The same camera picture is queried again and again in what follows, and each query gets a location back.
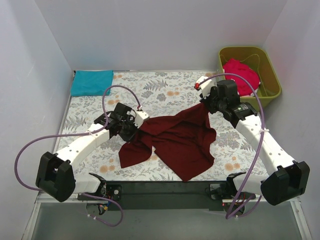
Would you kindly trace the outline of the dark red t-shirt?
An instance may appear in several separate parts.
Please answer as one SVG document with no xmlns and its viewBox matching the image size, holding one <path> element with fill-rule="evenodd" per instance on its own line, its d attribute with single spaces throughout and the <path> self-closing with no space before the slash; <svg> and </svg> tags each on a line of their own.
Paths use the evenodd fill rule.
<svg viewBox="0 0 320 240">
<path fill-rule="evenodd" d="M 133 140 L 118 155 L 122 168 L 148 160 L 156 154 L 183 182 L 200 175 L 214 164 L 210 146 L 216 140 L 209 111 L 203 103 L 176 115 L 153 117 L 143 123 Z"/>
</svg>

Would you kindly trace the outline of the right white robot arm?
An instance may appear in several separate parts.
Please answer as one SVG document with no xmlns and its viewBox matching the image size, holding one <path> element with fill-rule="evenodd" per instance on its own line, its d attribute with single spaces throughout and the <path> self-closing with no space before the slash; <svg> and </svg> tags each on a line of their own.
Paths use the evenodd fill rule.
<svg viewBox="0 0 320 240">
<path fill-rule="evenodd" d="M 305 193 L 310 167 L 304 161 L 297 162 L 277 143 L 265 127 L 263 118 L 248 102 L 241 102 L 237 85 L 231 80 L 214 83 L 200 78 L 195 83 L 201 102 L 211 114 L 220 112 L 225 120 L 241 133 L 256 150 L 268 177 L 249 172 L 232 173 L 226 179 L 224 193 L 237 199 L 243 193 L 260 195 L 276 206 Z"/>
</svg>

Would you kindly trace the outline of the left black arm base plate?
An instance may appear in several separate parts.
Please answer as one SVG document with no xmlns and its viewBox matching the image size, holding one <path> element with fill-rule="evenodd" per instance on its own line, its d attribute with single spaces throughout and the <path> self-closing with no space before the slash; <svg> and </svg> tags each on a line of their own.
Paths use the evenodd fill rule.
<svg viewBox="0 0 320 240">
<path fill-rule="evenodd" d="M 102 186 L 98 187 L 96 192 L 87 192 L 86 194 L 119 201 L 122 197 L 122 186 L 120 184 L 103 184 Z"/>
</svg>

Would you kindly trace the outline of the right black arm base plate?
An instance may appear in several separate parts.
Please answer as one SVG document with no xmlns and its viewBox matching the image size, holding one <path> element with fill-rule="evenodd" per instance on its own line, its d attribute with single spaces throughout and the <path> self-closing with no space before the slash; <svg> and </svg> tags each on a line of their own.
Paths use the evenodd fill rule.
<svg viewBox="0 0 320 240">
<path fill-rule="evenodd" d="M 212 200 L 232 200 L 236 195 L 235 193 L 232 193 L 224 183 L 210 184 L 209 187 L 204 189 L 204 192 Z"/>
</svg>

